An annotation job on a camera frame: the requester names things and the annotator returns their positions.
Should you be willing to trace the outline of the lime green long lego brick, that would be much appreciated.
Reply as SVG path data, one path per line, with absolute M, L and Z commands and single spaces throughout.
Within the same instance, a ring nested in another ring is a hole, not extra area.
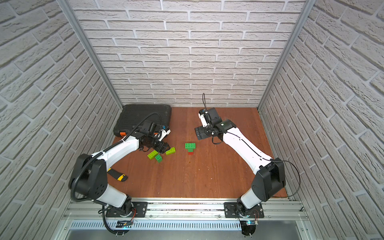
M 153 150 L 151 153 L 147 155 L 147 157 L 152 160 L 154 159 L 159 153 L 156 150 Z

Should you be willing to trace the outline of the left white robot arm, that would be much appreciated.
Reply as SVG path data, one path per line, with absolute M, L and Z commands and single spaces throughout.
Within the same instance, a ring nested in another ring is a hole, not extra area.
M 132 198 L 108 183 L 108 170 L 142 147 L 165 153 L 170 147 L 163 139 L 170 132 L 168 126 L 144 120 L 110 147 L 91 155 L 80 155 L 69 181 L 72 201 L 93 201 L 116 209 L 122 216 L 129 215 L 133 209 Z

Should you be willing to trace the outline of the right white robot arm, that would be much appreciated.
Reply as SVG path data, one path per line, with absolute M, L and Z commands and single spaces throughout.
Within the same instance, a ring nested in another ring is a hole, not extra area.
M 195 128 L 198 140 L 218 137 L 235 150 L 255 174 L 251 188 L 237 200 L 237 211 L 245 215 L 256 205 L 268 201 L 286 186 L 285 165 L 249 141 L 230 120 L 222 120 L 216 109 L 199 111 L 202 125 Z

